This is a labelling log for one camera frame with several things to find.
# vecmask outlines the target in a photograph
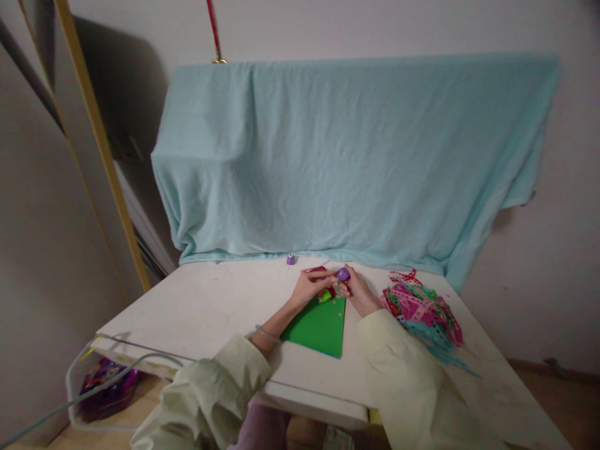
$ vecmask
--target light green jacket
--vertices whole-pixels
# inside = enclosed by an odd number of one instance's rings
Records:
[[[387,311],[357,326],[393,449],[503,447],[475,420],[438,362]],[[132,448],[227,448],[238,439],[248,402],[270,375],[258,349],[235,335],[213,359],[177,373],[131,439]]]

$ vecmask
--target person's left hand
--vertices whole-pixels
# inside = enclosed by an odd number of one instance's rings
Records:
[[[306,272],[302,271],[292,296],[287,301],[290,306],[302,309],[323,289],[333,286],[338,280],[335,271]]]

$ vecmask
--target green triangle paper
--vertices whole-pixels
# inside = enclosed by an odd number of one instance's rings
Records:
[[[345,314],[345,298],[319,303],[315,297],[287,326],[281,340],[341,358]]]

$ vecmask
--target pink pants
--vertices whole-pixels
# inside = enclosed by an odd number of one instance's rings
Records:
[[[290,419],[287,412],[251,402],[237,444],[229,450],[286,450]]]

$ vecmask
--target bracelet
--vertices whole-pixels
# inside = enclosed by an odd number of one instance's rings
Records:
[[[278,337],[273,336],[272,334],[267,333],[265,330],[263,330],[263,327],[261,327],[260,325],[256,326],[256,331],[258,331],[260,334],[262,334],[268,340],[270,340],[270,341],[272,341],[274,343],[281,344],[281,339],[279,339]]]

